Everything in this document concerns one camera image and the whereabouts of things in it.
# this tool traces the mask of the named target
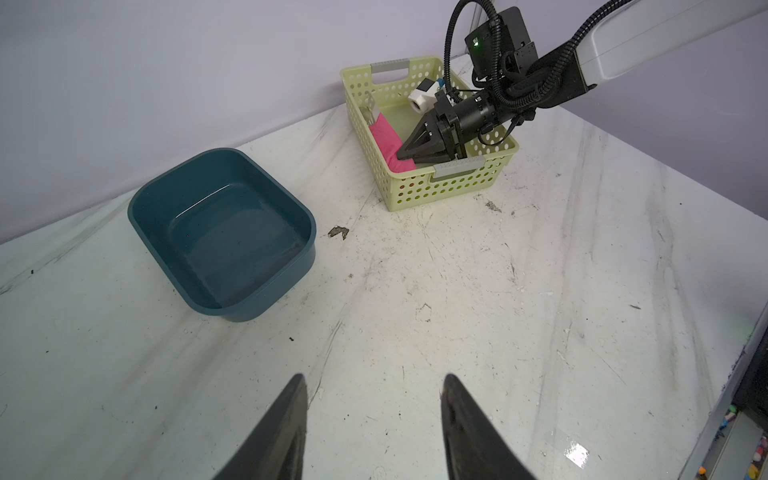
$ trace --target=debris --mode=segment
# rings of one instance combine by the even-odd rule
[[[496,204],[494,204],[490,200],[488,201],[488,203],[485,204],[485,206],[488,207],[489,210],[493,210],[494,212],[499,212],[499,213],[502,212],[502,209],[499,207],[496,207]]]
[[[328,232],[328,237],[335,237],[341,233],[341,239],[346,240],[346,235],[349,233],[349,228],[346,227],[339,227],[338,225],[331,229],[330,232]]]

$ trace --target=gray basket handle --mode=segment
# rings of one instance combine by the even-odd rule
[[[444,164],[434,164],[435,174],[432,175],[430,181],[439,182],[447,177],[457,177],[461,174],[468,174],[470,171],[477,170],[483,165],[485,165],[485,157],[483,155],[459,158],[458,160],[451,160]]]
[[[371,64],[371,73],[381,73],[383,71],[402,70],[411,67],[411,61],[408,58],[399,60],[379,61]]]

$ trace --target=teal plastic bin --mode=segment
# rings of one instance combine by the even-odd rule
[[[217,148],[144,185],[128,218],[193,309],[255,318],[309,270],[315,219],[243,152]]]

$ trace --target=pink sponge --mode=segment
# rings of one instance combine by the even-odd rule
[[[384,118],[384,115],[379,115],[379,119],[376,120],[376,123],[369,128],[371,129],[373,140],[379,145],[379,150],[381,150],[387,166],[393,173],[399,174],[416,169],[416,164],[413,163],[412,158],[408,160],[397,159],[397,150],[402,146],[402,142],[400,141],[400,137],[397,136],[395,129],[392,128],[392,125],[390,125],[386,118]]]

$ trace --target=marble table surface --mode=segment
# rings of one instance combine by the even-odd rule
[[[454,372],[541,480],[676,478],[768,299],[768,222],[562,108],[514,136],[493,187],[397,213],[343,105],[242,146],[319,231],[247,323],[184,303],[133,192],[1,245],[0,476],[210,478],[303,372],[305,478],[444,479]]]

